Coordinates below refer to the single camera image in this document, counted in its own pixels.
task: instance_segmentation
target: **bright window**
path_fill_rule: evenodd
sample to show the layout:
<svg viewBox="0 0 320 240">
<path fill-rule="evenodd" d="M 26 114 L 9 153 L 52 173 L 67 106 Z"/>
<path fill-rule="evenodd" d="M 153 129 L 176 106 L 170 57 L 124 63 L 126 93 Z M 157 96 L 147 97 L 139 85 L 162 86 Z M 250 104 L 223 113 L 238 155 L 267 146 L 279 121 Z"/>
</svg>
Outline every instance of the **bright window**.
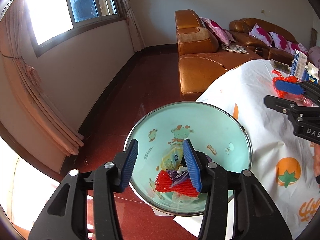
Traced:
<svg viewBox="0 0 320 240">
<path fill-rule="evenodd" d="M 38 45 L 73 28 L 119 17 L 114 0 L 26 0 Z"/>
</svg>

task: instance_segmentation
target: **curtain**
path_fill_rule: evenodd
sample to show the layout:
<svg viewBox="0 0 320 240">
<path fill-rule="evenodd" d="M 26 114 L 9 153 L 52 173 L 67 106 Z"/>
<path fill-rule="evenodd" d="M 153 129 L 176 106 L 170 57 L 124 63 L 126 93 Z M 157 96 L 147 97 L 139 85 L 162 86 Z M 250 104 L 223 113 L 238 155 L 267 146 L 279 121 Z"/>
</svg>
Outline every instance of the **curtain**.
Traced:
<svg viewBox="0 0 320 240">
<path fill-rule="evenodd" d="M 130 36 L 134 51 L 140 51 L 146 47 L 141 30 L 134 13 L 132 11 L 130 0 L 122 0 L 124 9 L 126 11 L 127 23 L 129 26 Z"/>
<path fill-rule="evenodd" d="M 41 89 L 36 70 L 21 56 L 24 0 L 14 0 L 0 22 L 0 52 L 12 92 L 43 133 L 67 156 L 79 153 L 83 136 L 69 127 Z"/>
</svg>

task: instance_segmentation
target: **black baseboard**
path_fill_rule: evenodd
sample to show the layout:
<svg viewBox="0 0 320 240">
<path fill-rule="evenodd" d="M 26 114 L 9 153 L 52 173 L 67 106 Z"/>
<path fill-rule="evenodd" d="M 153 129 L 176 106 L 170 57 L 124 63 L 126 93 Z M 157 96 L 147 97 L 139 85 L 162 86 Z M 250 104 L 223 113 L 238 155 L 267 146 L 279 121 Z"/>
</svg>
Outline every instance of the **black baseboard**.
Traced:
<svg viewBox="0 0 320 240">
<path fill-rule="evenodd" d="M 82 125 L 80 126 L 78 132 L 87 138 L 90 136 L 92 131 L 92 125 L 94 124 L 96 118 L 99 117 L 99 110 L 103 104 L 107 104 L 108 101 L 112 101 L 114 96 L 121 89 L 122 85 L 126 81 L 127 77 L 130 75 L 131 71 L 134 69 L 137 62 L 143 56 L 151 56 L 151 55 L 159 55 L 159 54 L 169 54 L 169 53 L 177 53 L 178 45 L 174 44 L 164 44 L 146 47 L 142 51 L 136 52 L 133 56 L 127 61 L 127 63 L 119 70 L 113 80 L 109 83 L 109 85 L 102 92 L 98 100 L 95 102 L 93 107 L 91 108 L 89 114 L 84 119 Z M 66 157 L 62 164 L 60 174 L 65 176 L 71 169 L 73 169 L 77 155 L 71 155 L 70 157 Z"/>
</svg>

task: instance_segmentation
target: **red floor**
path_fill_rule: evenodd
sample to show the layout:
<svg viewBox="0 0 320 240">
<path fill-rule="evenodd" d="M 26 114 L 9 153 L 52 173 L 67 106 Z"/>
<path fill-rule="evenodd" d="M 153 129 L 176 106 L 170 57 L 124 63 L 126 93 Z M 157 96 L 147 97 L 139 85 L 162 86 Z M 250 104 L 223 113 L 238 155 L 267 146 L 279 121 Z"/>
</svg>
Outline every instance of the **red floor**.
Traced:
<svg viewBox="0 0 320 240">
<path fill-rule="evenodd" d="M 150 111 L 177 101 L 179 95 L 178 54 L 143 56 L 111 104 L 101 108 L 89 138 L 76 160 L 81 172 L 92 171 L 123 150 L 131 128 Z M 116 194 L 116 207 L 124 240 L 197 239 L 173 217 L 156 216 L 128 187 Z M 88 223 L 93 225 L 92 201 Z"/>
</svg>

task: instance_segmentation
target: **brown leather sofa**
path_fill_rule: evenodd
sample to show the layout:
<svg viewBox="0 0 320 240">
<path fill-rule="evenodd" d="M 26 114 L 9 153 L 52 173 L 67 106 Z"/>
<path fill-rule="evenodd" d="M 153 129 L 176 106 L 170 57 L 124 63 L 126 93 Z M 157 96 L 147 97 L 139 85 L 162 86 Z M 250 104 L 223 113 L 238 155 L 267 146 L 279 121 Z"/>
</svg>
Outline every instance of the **brown leather sofa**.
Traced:
<svg viewBox="0 0 320 240">
<path fill-rule="evenodd" d="M 223 50 L 193 10 L 176 11 L 175 19 L 180 95 L 184 101 L 197 100 L 213 81 L 228 70 L 252 59 L 262 59 L 250 49 L 247 49 L 249 54 Z"/>
<path fill-rule="evenodd" d="M 243 18 L 240 20 L 232 21 L 229 24 L 230 33 L 236 41 L 240 42 L 247 48 L 259 54 L 264 59 L 274 59 L 291 66 L 291 62 L 293 60 L 292 54 L 280 49 L 271 48 L 267 46 L 263 41 L 260 41 L 259 39 L 249 35 L 249 32 L 252 30 L 256 23 L 267 32 L 277 33 L 284 36 L 287 41 L 298 44 L 295 37 L 284 28 L 256 18 Z"/>
</svg>

